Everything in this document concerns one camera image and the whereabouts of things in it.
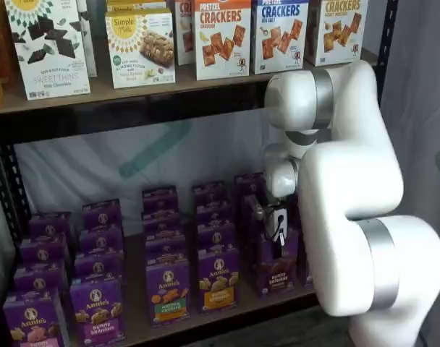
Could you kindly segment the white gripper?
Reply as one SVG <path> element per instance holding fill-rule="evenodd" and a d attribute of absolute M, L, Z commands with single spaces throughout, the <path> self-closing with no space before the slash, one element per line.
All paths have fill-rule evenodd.
<path fill-rule="evenodd" d="M 263 223 L 265 239 L 276 239 L 273 242 L 273 258 L 283 257 L 287 238 L 287 207 L 283 199 L 268 197 L 263 205 Z"/>

